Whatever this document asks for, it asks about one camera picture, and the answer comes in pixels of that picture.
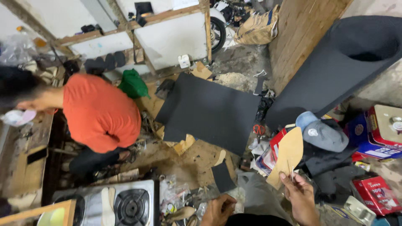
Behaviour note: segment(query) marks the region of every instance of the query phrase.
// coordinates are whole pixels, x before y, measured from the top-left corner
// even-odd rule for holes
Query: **scissors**
[[[253,126],[252,129],[257,134],[257,141],[258,141],[258,143],[260,143],[261,136],[265,134],[265,127],[263,127],[262,125],[256,124]]]

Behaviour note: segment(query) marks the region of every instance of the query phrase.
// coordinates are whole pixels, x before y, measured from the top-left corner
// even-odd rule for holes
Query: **orange t-shirt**
[[[97,76],[73,75],[64,86],[63,108],[71,138],[94,152],[126,148],[141,129],[134,101]]]

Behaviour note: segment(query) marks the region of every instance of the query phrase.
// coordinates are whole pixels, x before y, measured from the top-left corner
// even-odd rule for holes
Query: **baseball cap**
[[[305,127],[303,140],[332,152],[343,151],[349,143],[349,139],[343,131],[333,129],[320,120],[311,122]]]
[[[306,126],[314,121],[319,121],[319,119],[311,111],[305,111],[296,118],[296,126],[300,127],[303,132]]]

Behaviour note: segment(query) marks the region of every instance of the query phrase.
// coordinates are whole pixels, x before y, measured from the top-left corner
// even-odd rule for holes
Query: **human hand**
[[[285,185],[285,198],[292,203],[292,213],[301,226],[319,226],[320,221],[314,204],[313,186],[302,176],[294,173],[293,182],[284,172],[279,177]]]
[[[202,217],[201,226],[222,226],[228,221],[234,211],[236,199],[228,194],[223,194],[209,201],[207,210]]]

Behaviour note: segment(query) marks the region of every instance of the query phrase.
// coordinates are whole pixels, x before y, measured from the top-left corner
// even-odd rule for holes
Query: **stainless steel stove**
[[[52,200],[77,200],[73,226],[99,226],[102,219],[101,191],[104,187],[116,189],[116,226],[158,225],[159,184],[153,180],[62,190],[55,192]]]

